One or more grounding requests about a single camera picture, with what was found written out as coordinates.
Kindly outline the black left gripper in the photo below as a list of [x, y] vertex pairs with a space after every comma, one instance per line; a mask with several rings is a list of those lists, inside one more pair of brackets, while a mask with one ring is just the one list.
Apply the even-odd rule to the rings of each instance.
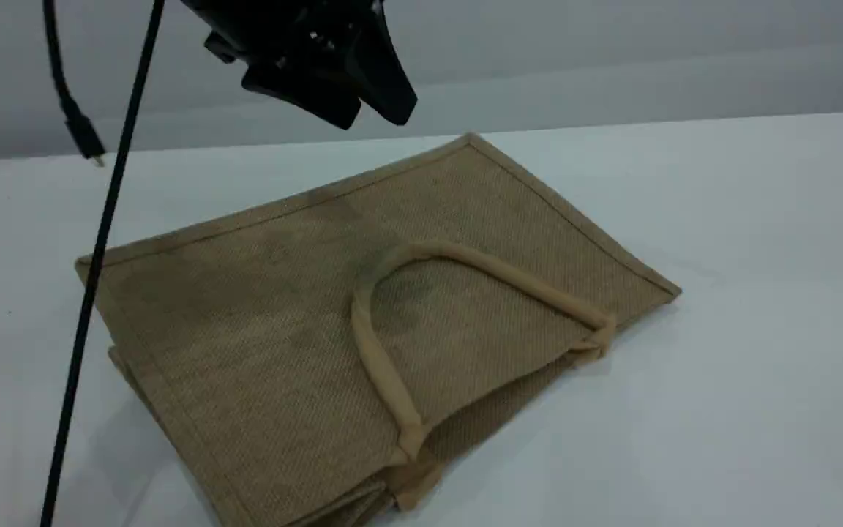
[[405, 126], [418, 97], [395, 50], [381, 1], [185, 1], [210, 27], [207, 51], [225, 64], [264, 61], [245, 70], [241, 86], [294, 105], [337, 129], [361, 110], [334, 81], [280, 69], [290, 62], [344, 70], [362, 101]]

